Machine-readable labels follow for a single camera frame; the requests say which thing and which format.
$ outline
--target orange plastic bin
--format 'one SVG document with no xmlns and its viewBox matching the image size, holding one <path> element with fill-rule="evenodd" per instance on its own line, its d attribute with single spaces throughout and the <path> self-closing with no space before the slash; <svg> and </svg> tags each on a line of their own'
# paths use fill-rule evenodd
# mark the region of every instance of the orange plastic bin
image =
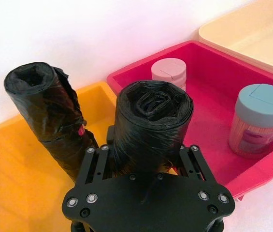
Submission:
<svg viewBox="0 0 273 232">
<path fill-rule="evenodd" d="M 115 121 L 116 96 L 104 82 L 77 91 L 99 145 Z M 0 124 L 0 232 L 68 232 L 61 204 L 73 182 L 21 116 Z"/>
</svg>

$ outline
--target pink plastic bin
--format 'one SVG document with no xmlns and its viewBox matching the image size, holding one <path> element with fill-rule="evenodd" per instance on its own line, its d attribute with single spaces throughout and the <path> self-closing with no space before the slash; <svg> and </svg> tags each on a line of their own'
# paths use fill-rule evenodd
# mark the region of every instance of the pink plastic bin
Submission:
<svg viewBox="0 0 273 232">
<path fill-rule="evenodd" d="M 233 197 L 273 178 L 273 145 L 260 160 L 244 159 L 228 146 L 234 106 L 239 91 L 251 84 L 273 85 L 273 74 L 219 52 L 199 42 L 185 42 L 120 69 L 107 78 L 112 90 L 151 79 L 151 66 L 159 59 L 179 58 L 187 64 L 187 93 L 195 105 L 185 145 L 197 144 L 217 181 Z"/>
</svg>

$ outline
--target jar label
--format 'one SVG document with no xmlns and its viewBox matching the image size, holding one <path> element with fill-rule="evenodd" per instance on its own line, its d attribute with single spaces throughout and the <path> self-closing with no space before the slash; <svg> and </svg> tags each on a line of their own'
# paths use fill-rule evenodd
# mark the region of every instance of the jar label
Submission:
<svg viewBox="0 0 273 232">
<path fill-rule="evenodd" d="M 270 142 L 273 141 L 273 132 L 270 133 L 257 133 L 250 130 L 245 130 L 243 133 L 242 140 L 239 144 L 239 148 L 242 151 L 250 153 L 259 153 Z"/>
</svg>

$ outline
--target plastic jar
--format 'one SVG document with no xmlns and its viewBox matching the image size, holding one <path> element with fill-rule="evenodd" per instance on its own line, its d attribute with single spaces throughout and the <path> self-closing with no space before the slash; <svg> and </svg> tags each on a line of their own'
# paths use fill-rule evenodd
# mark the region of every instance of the plastic jar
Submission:
<svg viewBox="0 0 273 232">
<path fill-rule="evenodd" d="M 151 67 L 152 79 L 170 82 L 186 90 L 187 66 L 181 59 L 165 58 L 158 60 Z"/>
<path fill-rule="evenodd" d="M 273 141 L 273 86 L 243 88 L 235 105 L 229 145 L 238 155 L 258 159 Z"/>
</svg>

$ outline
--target black garbage bag roll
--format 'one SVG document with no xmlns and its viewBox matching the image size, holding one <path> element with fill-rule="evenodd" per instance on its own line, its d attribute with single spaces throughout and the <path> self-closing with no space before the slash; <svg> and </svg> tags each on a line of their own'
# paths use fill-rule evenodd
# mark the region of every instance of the black garbage bag roll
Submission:
<svg viewBox="0 0 273 232">
<path fill-rule="evenodd" d="M 86 121 L 68 75 L 35 62 L 12 70 L 4 87 L 37 139 L 75 181 L 86 148 L 98 145 L 93 134 L 83 128 Z"/>
<path fill-rule="evenodd" d="M 123 89 L 115 115 L 117 175 L 168 171 L 178 159 L 192 113 L 192 99 L 171 83 L 140 81 Z"/>
</svg>

